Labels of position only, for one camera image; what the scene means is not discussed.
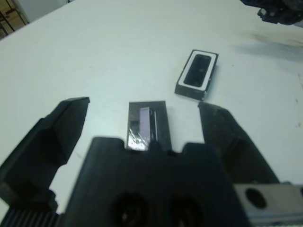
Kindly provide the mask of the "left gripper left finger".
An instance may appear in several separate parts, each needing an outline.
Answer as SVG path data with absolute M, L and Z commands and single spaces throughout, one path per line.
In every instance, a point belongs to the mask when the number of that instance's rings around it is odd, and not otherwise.
M 81 136 L 89 103 L 88 97 L 61 101 L 0 166 L 0 197 L 11 208 L 57 209 L 55 193 L 49 187 Z

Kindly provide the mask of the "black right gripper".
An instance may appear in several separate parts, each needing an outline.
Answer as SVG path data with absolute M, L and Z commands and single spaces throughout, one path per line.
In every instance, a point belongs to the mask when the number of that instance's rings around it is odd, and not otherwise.
M 303 0 L 241 0 L 250 7 L 259 8 L 262 21 L 273 24 L 296 24 L 303 20 Z

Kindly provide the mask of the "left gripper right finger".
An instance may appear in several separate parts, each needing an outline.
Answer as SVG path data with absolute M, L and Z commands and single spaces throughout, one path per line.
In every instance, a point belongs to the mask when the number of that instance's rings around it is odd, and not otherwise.
M 233 183 L 279 183 L 259 149 L 232 114 L 217 105 L 198 104 L 205 143 L 214 147 Z

